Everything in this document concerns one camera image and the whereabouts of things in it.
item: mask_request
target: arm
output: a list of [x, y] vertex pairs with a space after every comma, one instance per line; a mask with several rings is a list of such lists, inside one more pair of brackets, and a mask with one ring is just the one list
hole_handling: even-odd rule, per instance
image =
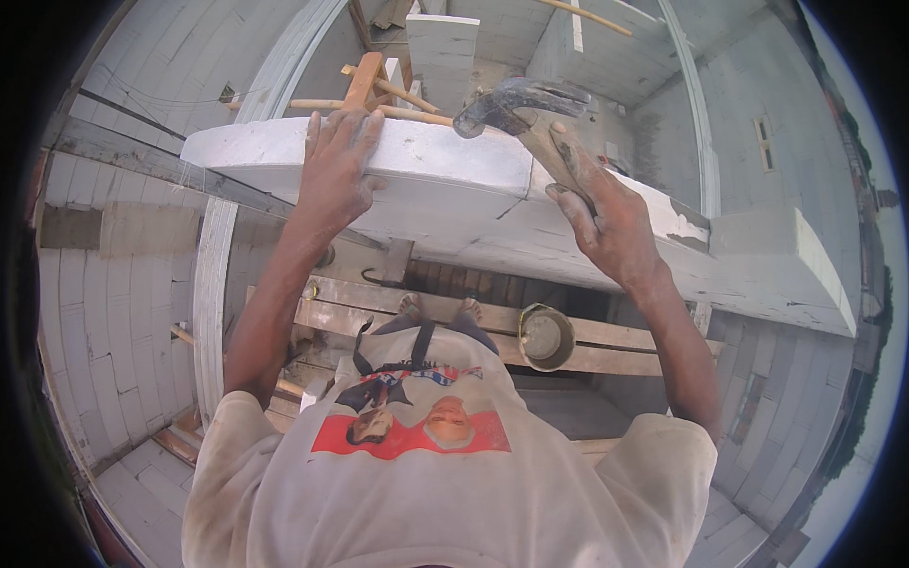
[[299, 201], [225, 354], [225, 394], [246, 391], [268, 407], [310, 271], [332, 239], [373, 204], [373, 191], [385, 188], [385, 180], [363, 175], [384, 119], [381, 111], [367, 117], [364, 109], [335, 111], [324, 126], [318, 113], [310, 117]]
[[656, 250], [644, 198], [594, 164], [573, 134], [554, 124], [551, 134], [577, 183], [594, 201], [592, 217], [584, 200], [553, 184], [546, 193], [574, 228], [578, 248], [615, 280], [644, 316], [663, 367], [666, 397], [679, 418], [700, 424], [716, 442], [720, 404], [714, 362]]

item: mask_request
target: hand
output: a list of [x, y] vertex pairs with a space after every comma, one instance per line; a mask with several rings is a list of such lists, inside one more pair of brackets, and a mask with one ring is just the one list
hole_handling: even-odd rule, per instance
[[574, 134], [553, 123], [550, 134], [575, 181], [594, 202], [596, 217], [580, 195], [559, 184], [546, 187], [574, 228], [577, 246], [604, 274], [634, 296], [657, 280], [663, 265], [641, 195], [594, 164]]
[[373, 204], [373, 191], [387, 182], [363, 175], [379, 144], [385, 115], [364, 108], [334, 111], [322, 125], [313, 112], [306, 128], [305, 161], [294, 216], [307, 217], [329, 233], [342, 229]]

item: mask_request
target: sky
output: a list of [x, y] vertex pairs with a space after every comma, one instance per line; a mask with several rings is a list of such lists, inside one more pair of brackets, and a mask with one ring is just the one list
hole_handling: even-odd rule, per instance
[[[871, 156], [870, 177], [878, 190], [896, 190], [896, 181], [884, 140], [877, 128], [871, 109], [856, 83], [849, 65], [836, 49], [830, 36], [802, 5], [808, 27], [814, 36], [818, 53], [827, 71], [845, 99], [846, 108], [858, 123], [859, 136]], [[856, 448], [855, 458], [843, 469], [839, 478], [830, 482], [814, 504], [802, 531], [811, 537], [791, 568], [817, 566], [836, 542], [855, 507], [860, 503], [865, 487], [874, 472], [874, 464], [884, 446], [893, 419], [900, 382], [903, 378], [907, 325], [909, 325], [909, 273], [903, 212], [899, 207], [884, 209], [877, 218], [884, 242], [884, 262], [890, 266], [894, 286], [894, 324], [887, 345], [881, 352], [880, 373], [874, 388], [864, 433]]]

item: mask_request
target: foot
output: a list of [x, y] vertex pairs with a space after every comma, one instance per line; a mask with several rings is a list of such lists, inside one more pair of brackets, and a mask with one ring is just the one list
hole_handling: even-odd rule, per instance
[[398, 305], [398, 313], [411, 316], [415, 322], [423, 321], [423, 300], [420, 299], [420, 294], [416, 292], [404, 294]]
[[457, 312], [458, 315], [469, 314], [478, 323], [483, 318], [483, 307], [474, 298], [465, 298]]

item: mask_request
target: hammer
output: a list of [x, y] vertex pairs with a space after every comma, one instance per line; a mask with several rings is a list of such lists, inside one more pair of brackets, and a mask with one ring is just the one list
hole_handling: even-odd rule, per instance
[[505, 79], [492, 92], [475, 99], [454, 116], [452, 126], [462, 138], [476, 138], [486, 125], [517, 136], [555, 181], [580, 195], [594, 216], [594, 203], [574, 180], [549, 133], [553, 119], [531, 108], [577, 118], [590, 104], [590, 95], [570, 85], [525, 77]]

